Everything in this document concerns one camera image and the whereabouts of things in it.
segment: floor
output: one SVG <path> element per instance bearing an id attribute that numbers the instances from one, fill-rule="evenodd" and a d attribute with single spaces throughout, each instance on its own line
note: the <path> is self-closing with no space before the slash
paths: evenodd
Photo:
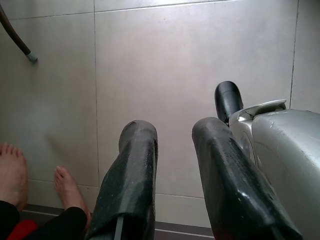
<path id="1" fill-rule="evenodd" d="M 68 167 L 92 210 L 130 121 L 155 125 L 158 222 L 209 227 L 191 138 L 234 81 L 245 106 L 286 99 L 320 113 L 318 0 L 0 0 L 38 56 L 0 27 L 0 142 L 29 167 L 29 203 L 60 208 Z"/>
<path id="2" fill-rule="evenodd" d="M 47 223 L 64 210 L 29 204 L 20 214 L 20 220 L 34 220 L 39 226 Z M 155 222 L 154 240 L 210 240 L 214 239 L 211 228 Z"/>

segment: human foot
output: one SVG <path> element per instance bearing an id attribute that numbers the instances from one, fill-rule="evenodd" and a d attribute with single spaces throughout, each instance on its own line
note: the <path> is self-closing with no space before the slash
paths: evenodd
<path id="1" fill-rule="evenodd" d="M 27 162 L 23 153 L 11 144 L 0 144 L 0 201 L 24 209 L 28 199 Z"/>
<path id="2" fill-rule="evenodd" d="M 91 221 L 88 207 L 80 193 L 76 180 L 70 175 L 63 166 L 57 166 L 54 173 L 55 189 L 61 199 L 64 210 L 71 207 L 81 208 L 87 217 L 86 228 Z"/>

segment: metal bar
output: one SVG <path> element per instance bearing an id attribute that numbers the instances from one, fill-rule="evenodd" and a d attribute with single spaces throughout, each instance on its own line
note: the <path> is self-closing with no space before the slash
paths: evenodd
<path id="1" fill-rule="evenodd" d="M 124 216 L 122 215 L 122 216 L 119 216 L 116 221 L 114 240 L 121 240 L 123 226 L 124 226 Z"/>
<path id="2" fill-rule="evenodd" d="M 276 226 L 271 227 L 271 232 L 275 240 L 286 240 Z"/>
<path id="3" fill-rule="evenodd" d="M 5 31 L 8 33 L 10 38 L 15 42 L 15 44 L 21 49 L 24 55 L 29 59 L 30 62 L 35 63 L 38 58 L 31 52 L 27 45 L 22 41 L 19 35 L 16 33 L 11 23 L 9 22 L 7 15 L 0 4 L 0 23 L 2 24 Z"/>

